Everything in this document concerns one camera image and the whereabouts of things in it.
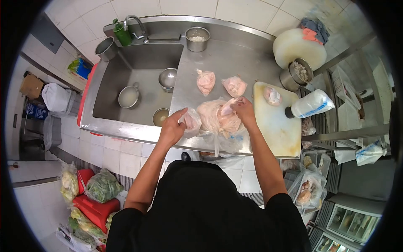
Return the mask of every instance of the black shirt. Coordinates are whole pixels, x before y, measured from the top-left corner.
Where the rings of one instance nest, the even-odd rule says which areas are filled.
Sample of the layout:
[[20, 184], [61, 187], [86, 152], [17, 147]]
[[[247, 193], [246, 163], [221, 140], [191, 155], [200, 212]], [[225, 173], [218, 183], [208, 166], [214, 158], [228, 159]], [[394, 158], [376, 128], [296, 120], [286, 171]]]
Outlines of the black shirt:
[[172, 162], [151, 209], [134, 208], [112, 219], [107, 252], [311, 251], [301, 215], [287, 194], [265, 209], [241, 196], [217, 165]]

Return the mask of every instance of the hand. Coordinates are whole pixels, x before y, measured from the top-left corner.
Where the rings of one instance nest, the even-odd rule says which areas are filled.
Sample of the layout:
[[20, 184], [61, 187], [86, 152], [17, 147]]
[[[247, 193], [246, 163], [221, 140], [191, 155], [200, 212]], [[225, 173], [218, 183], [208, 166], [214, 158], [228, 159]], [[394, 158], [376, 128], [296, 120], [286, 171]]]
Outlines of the hand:
[[246, 129], [257, 126], [253, 104], [244, 96], [240, 98], [242, 98], [241, 101], [231, 105], [232, 110], [237, 113]]
[[162, 123], [160, 138], [158, 139], [157, 144], [171, 148], [181, 139], [183, 133], [185, 132], [185, 124], [178, 123], [178, 120], [186, 112], [187, 108], [184, 108], [176, 111], [170, 117], [164, 120]]

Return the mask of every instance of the stainless steel sink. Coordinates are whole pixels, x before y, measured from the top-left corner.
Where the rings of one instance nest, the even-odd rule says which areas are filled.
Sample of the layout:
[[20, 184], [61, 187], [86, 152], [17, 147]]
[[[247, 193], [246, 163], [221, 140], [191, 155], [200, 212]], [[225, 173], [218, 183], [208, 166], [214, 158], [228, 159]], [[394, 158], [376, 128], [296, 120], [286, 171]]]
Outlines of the stainless steel sink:
[[[159, 108], [170, 108], [172, 93], [165, 92], [158, 83], [159, 74], [166, 68], [178, 68], [182, 44], [138, 44], [120, 48], [129, 64], [113, 58], [102, 78], [95, 100], [93, 117], [154, 125], [152, 117]], [[135, 82], [139, 83], [141, 102], [135, 109], [121, 108], [120, 91]]]

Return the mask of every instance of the green soap bottle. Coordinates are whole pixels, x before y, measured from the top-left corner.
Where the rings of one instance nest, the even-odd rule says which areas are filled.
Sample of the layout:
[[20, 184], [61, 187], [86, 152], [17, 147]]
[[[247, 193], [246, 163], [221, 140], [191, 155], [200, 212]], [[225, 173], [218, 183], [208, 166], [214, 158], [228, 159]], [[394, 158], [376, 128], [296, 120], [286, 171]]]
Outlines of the green soap bottle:
[[131, 44], [132, 39], [130, 37], [129, 31], [123, 30], [123, 26], [118, 23], [118, 19], [114, 19], [113, 23], [115, 24], [115, 28], [113, 29], [113, 32], [115, 33], [116, 37], [122, 44], [122, 46], [128, 46]]

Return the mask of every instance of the countertop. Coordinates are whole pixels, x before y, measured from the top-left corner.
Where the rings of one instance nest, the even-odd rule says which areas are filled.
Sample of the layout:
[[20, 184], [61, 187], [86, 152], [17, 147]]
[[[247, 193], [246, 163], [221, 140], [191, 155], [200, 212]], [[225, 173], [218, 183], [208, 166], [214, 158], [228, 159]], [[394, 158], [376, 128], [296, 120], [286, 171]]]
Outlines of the countertop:
[[[223, 97], [224, 100], [231, 99], [232, 97], [221, 84], [221, 80], [232, 76], [239, 76], [248, 84], [244, 96], [250, 101], [252, 101], [253, 85], [257, 80], [283, 87], [279, 79], [281, 68], [276, 64], [272, 54], [261, 53], [244, 46], [218, 40], [209, 40], [207, 49], [203, 52], [192, 52], [187, 49], [186, 38], [183, 35], [179, 41], [174, 43], [183, 44], [184, 49], [179, 62], [169, 114], [184, 107], [196, 109], [201, 103], [220, 97]], [[110, 137], [155, 144], [161, 131], [160, 127], [92, 116], [96, 95], [107, 65], [108, 62], [102, 60], [98, 63], [88, 89], [80, 128]], [[196, 69], [212, 71], [216, 75], [216, 84], [207, 97], [199, 91], [196, 85], [198, 76]], [[202, 137], [181, 139], [174, 147], [214, 152], [214, 146], [206, 144]], [[235, 155], [251, 156], [250, 142], [245, 141]]]

